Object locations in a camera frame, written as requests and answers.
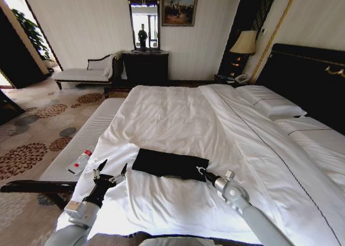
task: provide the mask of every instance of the mirror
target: mirror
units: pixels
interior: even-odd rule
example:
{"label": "mirror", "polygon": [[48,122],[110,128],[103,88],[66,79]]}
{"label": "mirror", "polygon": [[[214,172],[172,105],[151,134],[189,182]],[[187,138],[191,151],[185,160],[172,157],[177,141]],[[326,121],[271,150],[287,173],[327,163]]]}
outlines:
{"label": "mirror", "polygon": [[160,0],[128,0],[134,49],[160,49]]}

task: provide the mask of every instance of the headboard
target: headboard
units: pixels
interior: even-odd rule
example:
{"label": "headboard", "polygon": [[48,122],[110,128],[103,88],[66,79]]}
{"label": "headboard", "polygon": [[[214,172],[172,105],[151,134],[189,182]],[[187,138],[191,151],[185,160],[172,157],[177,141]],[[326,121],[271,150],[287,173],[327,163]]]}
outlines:
{"label": "headboard", "polygon": [[256,85],[345,135],[345,51],[274,44]]}

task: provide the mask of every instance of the picture frame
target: picture frame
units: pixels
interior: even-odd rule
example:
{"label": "picture frame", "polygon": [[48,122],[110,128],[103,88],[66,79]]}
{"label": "picture frame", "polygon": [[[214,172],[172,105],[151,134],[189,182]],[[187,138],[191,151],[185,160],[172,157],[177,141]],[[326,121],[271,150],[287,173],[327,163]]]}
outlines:
{"label": "picture frame", "polygon": [[194,26],[198,0],[161,0],[162,26]]}

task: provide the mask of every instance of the patterned carpet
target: patterned carpet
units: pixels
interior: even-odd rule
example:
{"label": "patterned carpet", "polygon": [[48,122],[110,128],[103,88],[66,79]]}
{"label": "patterned carpet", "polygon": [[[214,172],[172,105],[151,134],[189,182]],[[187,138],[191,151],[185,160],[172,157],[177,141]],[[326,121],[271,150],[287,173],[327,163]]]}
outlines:
{"label": "patterned carpet", "polygon": [[[3,89],[26,112],[0,126],[0,186],[38,179],[105,99],[103,90],[68,83],[59,90],[52,78],[23,89]],[[0,245],[44,245],[60,213],[43,195],[0,193]]]}

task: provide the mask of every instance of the telephone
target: telephone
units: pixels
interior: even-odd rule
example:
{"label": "telephone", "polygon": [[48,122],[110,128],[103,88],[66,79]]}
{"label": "telephone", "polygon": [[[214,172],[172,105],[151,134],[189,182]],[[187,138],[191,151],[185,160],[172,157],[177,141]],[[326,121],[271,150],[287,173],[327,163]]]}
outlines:
{"label": "telephone", "polygon": [[241,85],[247,83],[248,80],[249,78],[247,78],[247,76],[245,75],[239,75],[238,77],[235,78],[235,81],[240,83]]}

